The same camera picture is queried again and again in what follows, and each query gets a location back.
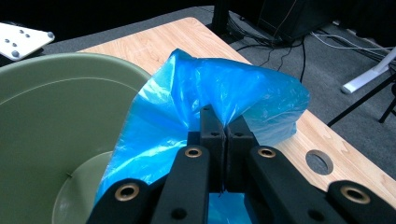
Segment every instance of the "cable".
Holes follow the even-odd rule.
[[[324,31],[324,30],[322,30],[322,29],[318,29],[318,31],[322,32],[322,33],[325,34],[325,35],[328,35],[328,38],[330,38],[330,39],[333,40],[334,42],[336,42],[336,43],[338,43],[338,44],[344,46],[345,49],[346,49],[346,48],[352,49],[352,50],[354,50],[354,51],[356,51],[356,52],[358,52],[358,53],[364,55],[365,57],[368,57],[368,58],[370,58],[370,59],[372,59],[372,60],[374,60],[374,61],[376,61],[376,62],[380,62],[380,61],[381,61],[382,59],[384,59],[384,57],[385,57],[385,56],[382,55],[382,54],[378,54],[378,53],[376,53],[376,52],[372,52],[372,51],[370,51],[370,50],[367,50],[367,49],[364,49],[364,48],[362,48],[362,47],[359,47],[359,46],[353,44],[352,42],[348,41],[347,39],[345,39],[345,38],[343,38],[343,37],[341,37],[341,36],[330,35],[329,33],[327,33],[326,31]],[[318,35],[318,34],[314,34],[313,36],[314,36],[315,38],[317,38],[320,42],[325,43],[325,42],[322,41],[318,36],[315,36],[315,35]],[[393,66],[394,66],[394,65],[396,65],[395,63],[396,63],[396,61],[393,61],[392,63],[390,63],[390,65],[393,65]]]
[[[239,49],[236,49],[235,51],[239,51],[239,50],[247,49],[247,48],[255,48],[255,47],[265,47],[265,46],[263,46],[263,45],[261,45],[261,44],[245,45],[244,47],[241,47],[241,48],[239,48]]]
[[[275,50],[275,49],[271,49],[271,50],[268,52],[267,61],[265,61],[265,62],[263,62],[262,64],[260,64],[259,67],[265,65],[266,63],[268,63],[268,62],[270,61],[271,53],[272,53],[272,51],[274,51],[274,50]]]
[[[349,40],[347,40],[347,39],[345,39],[345,38],[343,38],[343,37],[341,37],[341,36],[339,36],[339,35],[319,35],[319,34],[315,34],[315,33],[313,33],[313,32],[311,32],[311,35],[313,35],[316,39],[318,39],[318,40],[319,40],[320,42],[322,42],[323,44],[325,44],[325,45],[327,45],[327,46],[329,46],[329,47],[332,47],[332,48],[334,48],[334,49],[363,49],[363,50],[367,50],[367,51],[370,51],[370,50],[393,49],[393,48],[374,48],[374,49],[362,48],[362,47],[360,47],[360,46],[358,46],[358,45],[356,45],[356,44],[350,42]],[[320,39],[320,38],[319,38],[320,36],[339,38],[339,39],[342,39],[342,40],[346,41],[348,44],[350,44],[350,45],[352,45],[352,46],[354,46],[354,47],[338,47],[338,46],[334,46],[334,45],[331,45],[331,44],[325,42],[324,40]]]
[[[301,75],[300,75],[300,83],[302,83],[302,84],[303,84],[303,78],[304,78],[304,72],[305,72],[305,58],[306,58],[304,41],[305,41],[305,36],[303,37],[303,40],[301,41],[303,44],[303,71],[301,72]]]
[[[291,53],[291,48],[289,48],[289,51],[288,51],[288,53],[287,53],[287,54],[285,54],[285,55],[282,55],[282,57],[280,57],[280,66],[277,68],[277,70],[276,70],[276,71],[278,71],[278,72],[279,72],[280,68],[283,66],[283,58],[285,58],[286,56],[288,56],[290,53]]]
[[[214,11],[212,11],[212,10],[208,10],[208,9],[206,9],[206,8],[204,8],[204,7],[198,7],[198,8],[200,8],[201,10],[204,10],[204,11],[210,12],[210,13],[214,13]]]
[[[289,17],[289,15],[290,15],[291,11],[293,10],[294,5],[296,4],[296,2],[297,2],[297,0],[294,0],[293,4],[291,5],[291,7],[290,7],[290,9],[289,9],[289,11],[288,11],[288,14],[286,14],[286,17],[285,17],[285,18],[283,19],[283,21],[277,26],[277,28],[276,28],[276,30],[275,30],[275,32],[274,32],[274,37],[276,37],[276,34],[277,34],[279,28],[283,25],[283,23],[284,23],[284,22],[286,21],[286,19]]]

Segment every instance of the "dark background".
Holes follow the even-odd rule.
[[[0,21],[14,21],[26,27],[52,31],[56,41],[89,35],[165,13],[194,6],[213,6],[217,0],[2,0]],[[264,2],[279,0],[229,0],[230,10],[257,24]],[[297,0],[298,4],[329,0]],[[396,45],[396,0],[332,0],[337,6],[331,20],[360,37],[374,38],[384,47]]]

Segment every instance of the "black cable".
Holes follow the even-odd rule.
[[[268,62],[270,61],[271,53],[272,53],[272,51],[274,51],[274,50],[275,50],[275,49],[271,49],[271,50],[268,52],[267,61],[265,61],[265,62],[263,62],[262,64],[260,64],[259,67],[265,65],[266,63],[268,63]]]
[[[200,8],[201,10],[204,10],[204,11],[210,12],[210,13],[214,13],[214,11],[212,11],[212,10],[208,10],[208,9],[206,9],[206,8],[204,8],[204,7],[198,7],[198,8]]]
[[[264,47],[265,48],[265,46],[263,46],[261,44],[254,44],[254,45],[245,45],[244,47],[236,49],[235,51],[239,51],[239,50],[247,49],[247,48],[254,48],[254,47]]]
[[[303,83],[303,78],[304,78],[304,72],[305,72],[305,36],[303,36],[303,40],[301,41],[302,45],[303,45],[303,71],[301,72],[300,75],[300,83]]]
[[[288,56],[290,53],[291,53],[291,48],[289,48],[289,52],[288,52],[287,54],[282,55],[282,57],[280,57],[280,66],[277,68],[276,71],[279,72],[280,68],[283,66],[283,59],[284,59],[286,56]]]

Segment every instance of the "green bucket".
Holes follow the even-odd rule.
[[[150,75],[67,53],[0,68],[0,222],[85,223],[129,106]]]

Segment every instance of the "black stand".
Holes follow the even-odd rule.
[[[337,117],[332,119],[327,126],[332,127],[338,120],[342,119],[346,115],[348,115],[350,112],[352,112],[354,109],[356,109],[358,106],[366,102],[368,99],[372,98],[374,95],[376,95],[379,91],[382,91],[384,88],[386,88],[390,83],[392,83],[394,80],[396,80],[396,73],[393,73],[390,77],[388,77],[385,81],[383,81],[381,84],[379,84],[377,87],[375,87],[372,91],[369,91],[367,94],[365,94],[363,97],[359,99],[355,104],[351,105],[348,107],[346,110],[344,110],[341,114],[339,114]]]

